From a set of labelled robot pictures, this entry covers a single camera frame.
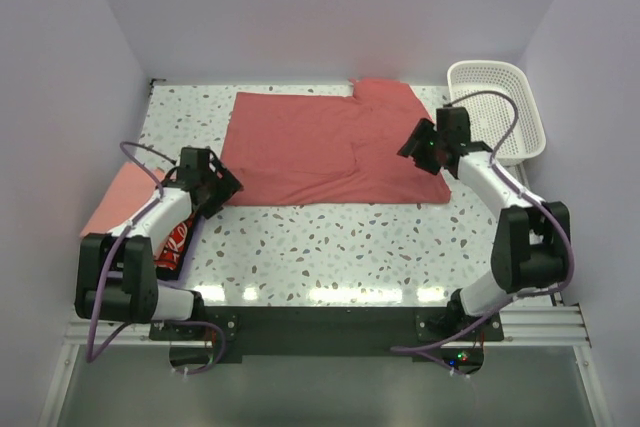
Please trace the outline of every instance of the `basket rim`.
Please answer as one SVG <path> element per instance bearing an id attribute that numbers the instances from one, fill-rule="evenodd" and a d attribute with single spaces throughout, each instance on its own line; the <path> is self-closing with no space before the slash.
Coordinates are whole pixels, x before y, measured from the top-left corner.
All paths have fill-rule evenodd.
<path id="1" fill-rule="evenodd" d="M 498 160 L 500 159 L 505 159 L 505 160 L 514 160 L 514 159 L 520 159 L 520 160 L 527 160 L 527 159 L 531 159 L 533 157 L 537 157 L 538 155 L 540 155 L 544 149 L 547 146 L 547 135 L 545 134 L 544 131 L 544 126 L 542 125 L 542 119 L 540 118 L 540 112 L 538 111 L 538 105 L 536 103 L 536 99 L 533 96 L 533 92 L 531 90 L 531 85 L 529 84 L 529 79 L 527 78 L 527 75 L 522 71 L 522 69 L 520 67 L 518 67 L 517 65 L 513 65 L 509 62 L 503 62 L 503 61 L 499 61 L 499 60 L 461 60 L 459 62 L 456 62 L 454 64 L 451 65 L 451 67 L 449 67 L 449 69 L 447 70 L 447 86 L 449 87 L 449 96 L 451 96 L 451 91 L 453 90 L 451 88 L 451 74 L 453 73 L 453 71 L 455 69 L 458 69 L 460 67 L 471 67 L 474 64 L 476 64 L 476 66 L 479 66 L 477 64 L 490 64 L 493 65 L 495 67 L 502 67 L 505 70 L 509 70 L 513 73 L 515 73 L 518 77 L 521 78 L 521 80 L 523 80 L 523 85 L 524 85 L 524 89 L 525 89 L 525 93 L 528 94 L 528 96 L 531 98 L 531 116 L 533 118 L 533 122 L 534 124 L 536 124 L 536 127 L 538 127 L 538 134 L 539 134 L 539 138 L 540 141 L 538 142 L 538 146 L 536 149 L 534 149 L 531 152 L 522 152 L 519 153 L 517 155 L 513 155 L 513 154 L 500 154 L 498 155 Z"/>

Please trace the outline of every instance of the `red towel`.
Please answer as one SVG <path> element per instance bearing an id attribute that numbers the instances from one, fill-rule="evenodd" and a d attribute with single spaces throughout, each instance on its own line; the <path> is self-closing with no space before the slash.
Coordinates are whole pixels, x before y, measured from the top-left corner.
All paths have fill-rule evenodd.
<path id="1" fill-rule="evenodd" d="M 352 97 L 239 93 L 222 161 L 244 191 L 230 204 L 449 202 L 442 175 L 397 155 L 429 117 L 411 88 L 352 82 Z"/>

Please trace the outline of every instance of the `white wall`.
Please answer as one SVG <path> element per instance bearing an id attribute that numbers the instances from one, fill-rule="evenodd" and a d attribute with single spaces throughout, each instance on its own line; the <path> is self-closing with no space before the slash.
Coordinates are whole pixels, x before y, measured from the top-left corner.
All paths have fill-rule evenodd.
<path id="1" fill-rule="evenodd" d="M 618 425 L 640 419 L 640 3 L 555 0 L 522 65 L 547 132 L 533 185 L 566 201 L 598 371 Z"/>
<path id="2" fill-rule="evenodd" d="M 0 425 L 32 426 L 146 81 L 106 0 L 0 0 Z"/>
<path id="3" fill-rule="evenodd" d="M 172 80 L 445 80 L 516 61 L 552 0 L 109 0 L 137 58 Z"/>

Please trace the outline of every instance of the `plastic basket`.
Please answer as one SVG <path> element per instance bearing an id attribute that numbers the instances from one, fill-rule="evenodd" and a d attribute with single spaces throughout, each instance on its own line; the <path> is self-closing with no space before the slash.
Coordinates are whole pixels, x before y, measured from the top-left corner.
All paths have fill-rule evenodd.
<path id="1" fill-rule="evenodd" d="M 479 90 L 497 90 L 518 107 L 519 122 L 497 153 L 504 166 L 517 165 L 539 155 L 547 143 L 529 81 L 519 68 L 506 62 L 472 60 L 453 64 L 447 72 L 451 100 Z M 471 119 L 471 140 L 483 140 L 494 148 L 511 125 L 513 109 L 495 95 L 479 95 L 463 105 Z"/>

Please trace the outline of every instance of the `white table top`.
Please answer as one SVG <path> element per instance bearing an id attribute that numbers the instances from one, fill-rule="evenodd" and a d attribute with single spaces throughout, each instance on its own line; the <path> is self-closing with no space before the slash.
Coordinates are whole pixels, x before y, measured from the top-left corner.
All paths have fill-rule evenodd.
<path id="1" fill-rule="evenodd" d="M 449 95 L 447 87 L 413 88 L 432 116 Z M 237 92 L 350 95 L 351 87 L 156 85 L 139 141 L 175 158 L 187 145 L 219 154 Z M 180 285 L 208 305 L 443 305 L 489 269 L 496 229 L 468 187 L 445 179 L 447 205 L 225 207 L 194 236 Z"/>

